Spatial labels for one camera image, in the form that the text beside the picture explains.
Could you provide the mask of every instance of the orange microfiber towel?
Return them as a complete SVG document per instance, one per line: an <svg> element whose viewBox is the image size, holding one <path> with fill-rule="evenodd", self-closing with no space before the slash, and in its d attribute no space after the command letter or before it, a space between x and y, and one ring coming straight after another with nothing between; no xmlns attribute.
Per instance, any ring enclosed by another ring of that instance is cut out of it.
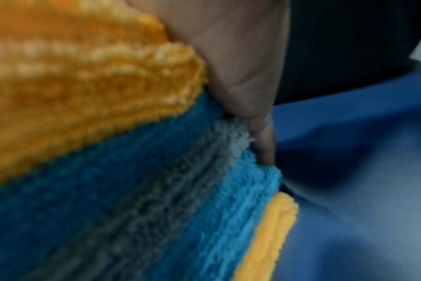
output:
<svg viewBox="0 0 421 281"><path fill-rule="evenodd" d="M266 207L255 238L232 281L269 281L289 230L296 221L298 205L285 193L277 193Z"/></svg>
<svg viewBox="0 0 421 281"><path fill-rule="evenodd" d="M115 0L0 0L0 184L184 113L204 62Z"/></svg>

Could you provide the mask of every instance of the gray microfiber towel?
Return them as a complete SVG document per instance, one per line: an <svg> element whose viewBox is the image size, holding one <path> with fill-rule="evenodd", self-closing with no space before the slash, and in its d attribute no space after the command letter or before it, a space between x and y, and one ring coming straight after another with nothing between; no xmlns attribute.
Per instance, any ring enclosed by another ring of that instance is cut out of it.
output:
<svg viewBox="0 0 421 281"><path fill-rule="evenodd" d="M134 280L159 261L249 146L241 121L218 121L181 160L88 227L27 280Z"/></svg>

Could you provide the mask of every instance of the human hand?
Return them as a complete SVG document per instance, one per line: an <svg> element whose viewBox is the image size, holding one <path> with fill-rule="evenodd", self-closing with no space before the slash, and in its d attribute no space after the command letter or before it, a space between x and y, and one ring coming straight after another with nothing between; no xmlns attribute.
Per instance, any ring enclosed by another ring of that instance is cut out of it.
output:
<svg viewBox="0 0 421 281"><path fill-rule="evenodd" d="M271 109L284 64L288 0L127 0L207 61L211 95L242 118L260 164L275 164Z"/></svg>

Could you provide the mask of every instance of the stack of towels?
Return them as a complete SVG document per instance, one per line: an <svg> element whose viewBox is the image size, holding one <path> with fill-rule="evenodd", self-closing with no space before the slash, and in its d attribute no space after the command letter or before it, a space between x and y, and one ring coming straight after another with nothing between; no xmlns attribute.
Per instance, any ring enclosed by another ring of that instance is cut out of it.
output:
<svg viewBox="0 0 421 281"><path fill-rule="evenodd" d="M296 219L205 63L113 0L0 0L0 281L267 281Z"/></svg>

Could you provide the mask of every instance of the blue cloth surface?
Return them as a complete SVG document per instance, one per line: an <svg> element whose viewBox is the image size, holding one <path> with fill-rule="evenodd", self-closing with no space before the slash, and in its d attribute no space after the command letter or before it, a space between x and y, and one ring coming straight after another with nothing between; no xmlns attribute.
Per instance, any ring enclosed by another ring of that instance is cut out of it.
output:
<svg viewBox="0 0 421 281"><path fill-rule="evenodd" d="M16 280L178 160L223 110L203 95L187 113L55 160L0 187L0 281Z"/></svg>
<svg viewBox="0 0 421 281"><path fill-rule="evenodd" d="M300 200L274 281L421 281L421 71L277 106Z"/></svg>
<svg viewBox="0 0 421 281"><path fill-rule="evenodd" d="M254 236L280 172L245 152L226 179L143 280L228 281Z"/></svg>

